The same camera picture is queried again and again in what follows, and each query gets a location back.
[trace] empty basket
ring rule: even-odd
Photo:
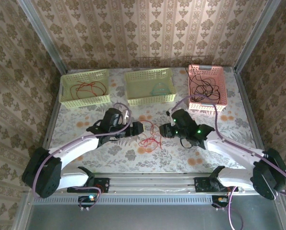
[[[129,105],[174,101],[176,91],[169,68],[127,72],[125,80]]]

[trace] pink basket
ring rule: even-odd
[[[213,78],[215,84],[219,86],[220,92],[220,101],[216,103],[216,109],[218,112],[221,112],[227,106],[227,92],[225,87],[225,77],[223,67],[221,66],[205,66],[205,65],[189,65],[189,76],[192,79],[195,74],[200,74],[202,80],[206,78]],[[188,81],[189,95],[191,94],[190,88],[195,87],[195,83]],[[201,102],[193,102],[189,99],[189,109],[195,110],[207,110],[214,111],[215,108],[207,99],[203,99]]]

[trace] wallpaper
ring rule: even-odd
[[[233,66],[266,0],[32,0],[67,69]]]
[[[59,76],[15,0],[0,0],[0,230],[11,229],[21,175],[44,137]]]
[[[286,162],[286,0],[282,0],[241,72],[266,147]]]

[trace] black cable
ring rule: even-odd
[[[183,144],[182,144],[182,139],[180,139],[180,144],[181,144],[182,147],[184,147]],[[184,147],[184,148],[185,148],[185,149],[191,149],[192,146],[191,146],[191,147]]]
[[[185,70],[189,77],[189,90],[190,94],[202,94],[208,97],[212,101],[217,101],[216,103],[220,102],[221,96],[219,91],[219,86],[216,85],[214,78],[205,78],[202,79],[200,74],[196,74],[194,71],[194,67],[191,63],[188,62],[188,64],[191,65],[194,76],[191,78],[189,72],[187,71],[187,68],[185,67]],[[191,102],[200,102],[204,100],[204,97],[191,97]]]

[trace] robotic arm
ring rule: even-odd
[[[128,111],[123,114],[118,109],[110,108],[106,111],[102,120],[88,127],[76,140],[51,149],[44,149],[42,147],[36,149],[22,175],[22,181],[33,188],[34,180],[37,177],[36,192],[41,198],[47,198],[56,190],[62,188],[94,186],[94,175],[85,167],[79,167],[79,170],[71,173],[63,173],[62,175],[61,171],[74,159],[88,151],[101,147],[106,142],[111,141],[112,138],[117,140],[142,133],[144,127],[140,122],[133,122],[131,126],[128,126],[123,131],[117,132],[125,128],[127,116]],[[38,175],[37,171],[41,163],[50,155],[52,155],[50,160],[43,166]]]
[[[186,139],[192,146],[228,156],[245,168],[230,169],[218,166],[209,178],[214,188],[219,189],[221,184],[224,187],[255,189],[270,200],[274,200],[283,189],[286,178],[258,157],[266,158],[286,172],[286,165],[276,150],[263,151],[241,145],[227,137],[221,139],[214,128],[204,124],[197,125],[183,109],[173,112],[170,117],[171,123],[160,126],[160,134],[163,137],[178,137],[180,141]],[[228,142],[242,148],[234,147]]]

